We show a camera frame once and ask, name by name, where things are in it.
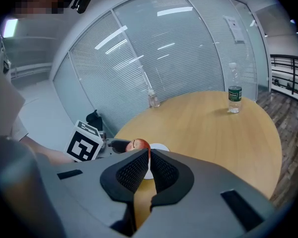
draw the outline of apple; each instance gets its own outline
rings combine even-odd
[[[137,138],[135,140],[132,140],[129,142],[129,144],[126,146],[126,152],[135,150],[135,149],[145,149],[148,148],[149,152],[149,159],[150,159],[150,145],[147,141]]]

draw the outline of plastic water bottle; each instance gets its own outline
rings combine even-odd
[[[160,101],[153,90],[148,91],[149,107],[157,108],[160,106]]]
[[[236,63],[229,64],[229,87],[228,87],[228,110],[231,113],[238,113],[242,105],[242,87]]]

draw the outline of white floor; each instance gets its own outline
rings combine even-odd
[[[277,85],[272,85],[272,89],[274,89],[276,91],[279,91],[279,92],[282,92],[282,93],[285,93],[287,95],[290,95],[290,96],[292,96],[292,97],[294,97],[295,99],[298,100],[298,94],[294,93],[292,95],[292,92],[290,90],[287,90],[286,88],[283,88],[283,87],[280,87],[280,86],[277,86]]]

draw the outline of round wooden table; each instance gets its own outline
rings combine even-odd
[[[227,92],[195,92],[166,100],[129,121],[116,138],[143,138],[171,152],[221,165],[267,198],[274,192],[282,166],[277,129],[254,101],[242,98],[242,109],[228,113]],[[149,216],[154,181],[143,180],[135,194],[137,227]]]

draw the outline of wooden floor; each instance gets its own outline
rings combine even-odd
[[[277,92],[258,93],[259,104],[278,130],[283,163],[271,201],[280,207],[291,201],[298,191],[298,101]]]

